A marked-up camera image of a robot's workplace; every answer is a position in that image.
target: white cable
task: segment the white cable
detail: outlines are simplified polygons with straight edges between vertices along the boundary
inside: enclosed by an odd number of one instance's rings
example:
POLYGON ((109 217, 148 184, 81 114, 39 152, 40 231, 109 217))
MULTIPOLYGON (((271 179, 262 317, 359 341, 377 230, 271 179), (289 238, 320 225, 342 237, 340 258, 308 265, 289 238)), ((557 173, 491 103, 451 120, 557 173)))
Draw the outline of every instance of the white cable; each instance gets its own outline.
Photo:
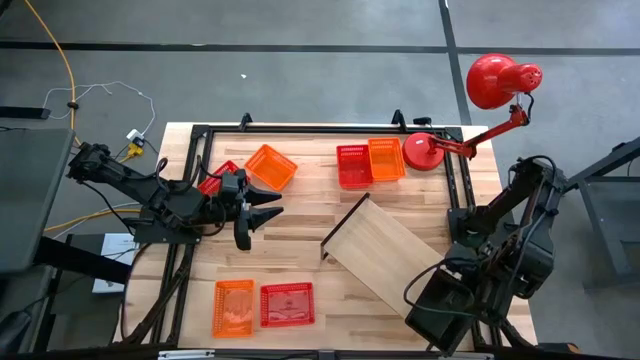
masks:
MULTIPOLYGON (((144 130, 141 132, 141 134, 144 136, 147 131, 149 131, 149 129, 151 128, 151 125, 153 125, 153 122, 156 120, 156 109, 153 106, 153 99, 148 97, 147 95, 143 94, 142 91, 134 88, 131 85, 127 85, 125 83, 123 83, 122 81, 112 81, 110 83, 106 83, 106 84, 92 84, 92 85, 76 85, 76 88, 82 87, 82 88, 88 88, 85 92, 83 92, 80 96, 78 96, 76 98, 76 102, 78 102, 78 100, 80 100, 80 98, 82 98, 83 96, 85 96, 87 93, 89 93, 89 91, 91 91, 91 89, 93 89, 94 87, 101 87, 104 89, 104 91, 107 92, 107 94, 112 95, 113 93, 111 91, 109 91, 109 89, 107 89, 107 86, 110 85, 121 85, 126 87, 127 89, 131 90, 131 91, 135 91, 139 96, 142 96, 143 98, 149 100, 149 105, 151 105, 151 120, 149 121, 149 124, 147 124, 147 127, 144 128, 144 130)), ((43 108, 45 108, 47 106, 47 102, 49 101, 49 95, 51 95, 52 92, 54 91, 71 91, 71 88, 53 88, 49 91, 47 91, 47 95, 44 97, 44 104, 42 105, 43 108)), ((69 116, 69 114, 71 114, 71 109, 69 109, 69 111, 64 114, 64 116, 60 116, 60 117, 56 117, 56 116, 52 116, 49 115, 50 118, 52 119, 56 119, 56 120, 62 120, 64 118, 66 118, 67 116, 69 116)))
MULTIPOLYGON (((113 206, 112 206, 112 208, 116 209, 116 208, 120 208, 120 207, 125 207, 125 206, 135 206, 135 205, 140 205, 140 204, 139 204, 139 203, 137 203, 137 202, 132 202, 132 203, 125 203, 125 204, 113 205, 113 206)), ((90 214, 90 215, 94 215, 94 214, 97 214, 97 213, 101 213, 101 212, 103 212, 103 211, 107 211, 107 210, 109 210, 109 208, 104 208, 104 209, 102 209, 102 210, 100 210, 100 211, 96 211, 96 212, 94 212, 93 214, 90 214)), ((53 238, 54 238, 54 239, 59 238, 60 236, 62 236, 62 235, 64 235, 64 234, 68 233, 69 231, 71 231, 71 230, 75 229, 77 226, 82 225, 82 224, 83 224, 85 221, 87 221, 87 220, 89 220, 89 219, 84 219, 84 220, 80 221, 79 223, 77 223, 77 224, 73 225, 72 227, 70 227, 70 228, 68 228, 68 229, 66 229, 66 230, 64 230, 64 231, 62 231, 62 232, 60 232, 58 235, 54 236, 53 238)))

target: orange plastic basket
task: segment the orange plastic basket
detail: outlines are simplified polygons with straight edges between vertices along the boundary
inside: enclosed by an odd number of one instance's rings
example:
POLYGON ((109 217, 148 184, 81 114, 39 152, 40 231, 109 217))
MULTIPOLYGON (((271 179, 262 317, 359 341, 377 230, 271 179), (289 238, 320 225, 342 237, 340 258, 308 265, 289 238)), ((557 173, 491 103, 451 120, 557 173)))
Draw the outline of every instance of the orange plastic basket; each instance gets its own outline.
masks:
POLYGON ((213 337, 253 335, 253 284, 253 280, 216 281, 213 337))
POLYGON ((298 165, 267 144, 262 145, 244 167, 276 191, 282 190, 298 169, 298 165))
POLYGON ((398 138, 369 139, 371 173, 375 181, 398 180, 405 176, 402 146, 398 138))

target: white paper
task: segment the white paper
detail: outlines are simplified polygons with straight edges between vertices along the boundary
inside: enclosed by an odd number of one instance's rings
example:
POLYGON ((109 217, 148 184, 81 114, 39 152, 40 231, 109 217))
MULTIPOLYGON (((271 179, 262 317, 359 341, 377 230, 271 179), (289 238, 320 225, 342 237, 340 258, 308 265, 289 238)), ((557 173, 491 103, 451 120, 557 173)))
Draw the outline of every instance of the white paper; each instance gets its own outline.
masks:
MULTIPOLYGON (((131 265, 135 251, 129 251, 124 254, 120 253, 136 247, 137 244, 133 242, 133 236, 131 234, 104 234, 104 242, 102 243, 102 251, 100 254, 109 255, 107 257, 110 259, 115 259, 123 264, 131 265)), ((102 279, 95 279, 93 282, 92 292, 94 294, 117 293, 122 291, 124 291, 123 284, 117 284, 102 279)))

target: red desk lamp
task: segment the red desk lamp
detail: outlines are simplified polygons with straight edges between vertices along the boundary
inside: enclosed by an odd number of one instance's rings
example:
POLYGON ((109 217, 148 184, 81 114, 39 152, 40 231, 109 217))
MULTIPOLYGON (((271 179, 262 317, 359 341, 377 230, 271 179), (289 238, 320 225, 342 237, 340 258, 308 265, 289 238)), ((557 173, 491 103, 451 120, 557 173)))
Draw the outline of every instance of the red desk lamp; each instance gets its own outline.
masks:
POLYGON ((509 120, 463 143, 427 133, 415 133, 409 136, 402 146, 405 162, 417 170, 432 170, 442 163, 445 151, 473 159, 479 143, 515 127, 529 124, 533 105, 533 97, 529 93, 537 88, 541 81, 542 70, 536 64, 516 64, 512 58, 501 54, 480 57, 471 65, 467 74, 469 98, 481 109, 496 109, 518 95, 516 104, 509 107, 509 120), (531 97, 527 112, 520 104, 520 93, 531 97))

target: wooden board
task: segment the wooden board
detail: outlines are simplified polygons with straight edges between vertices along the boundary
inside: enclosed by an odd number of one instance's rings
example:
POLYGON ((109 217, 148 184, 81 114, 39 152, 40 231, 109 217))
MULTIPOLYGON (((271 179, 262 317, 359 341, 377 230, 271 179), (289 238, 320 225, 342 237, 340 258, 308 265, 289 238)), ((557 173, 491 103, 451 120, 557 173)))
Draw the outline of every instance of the wooden board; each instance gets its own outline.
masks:
MULTIPOLYGON (((411 311, 403 300, 407 284, 443 258, 370 199, 358 206, 324 249, 402 318, 411 311)), ((431 273, 423 276, 409 298, 417 299, 430 278, 431 273)))
MULTIPOLYGON (((169 158, 162 173, 164 177, 182 177, 192 125, 167 124, 160 149, 160 157, 169 158)), ((469 138, 485 129, 463 127, 463 134, 469 138)), ((181 347, 424 350, 426 340, 409 329, 402 317, 367 286, 335 259, 320 261, 320 242, 364 194, 364 191, 345 191, 339 187, 336 146, 366 144, 367 138, 357 134, 215 135, 211 169, 227 160, 243 166, 264 143, 283 153, 299 168, 283 190, 283 199, 273 204, 283 206, 284 212, 251 235, 250 253, 236 249, 231 224, 218 236, 205 238, 197 246, 180 334, 181 347), (254 279, 258 286, 312 282, 316 323, 279 329, 257 327, 254 336, 246 339, 212 338, 215 281, 231 279, 254 279)), ((453 163, 459 176, 458 161, 453 163)), ((469 167, 476 202, 486 204, 502 189, 490 142, 480 145, 469 167)), ((430 172, 407 168, 405 178, 376 183, 367 189, 372 201, 441 255, 446 253, 450 242, 445 216, 450 204, 444 174, 444 166, 430 172)), ((258 180, 254 184, 264 186, 258 180)), ((458 193, 464 206, 461 186, 458 193)), ((166 245, 149 247, 133 271, 126 301, 127 333, 142 320, 158 296, 166 252, 166 245)), ((173 302, 168 309, 173 309, 173 302)), ((258 316, 256 312, 256 324, 259 324, 258 316)), ((171 318, 172 311, 167 311, 165 336, 171 318)), ((526 301, 514 301, 509 319, 525 338, 535 342, 526 301)), ((459 349, 471 348, 467 337, 459 349)))

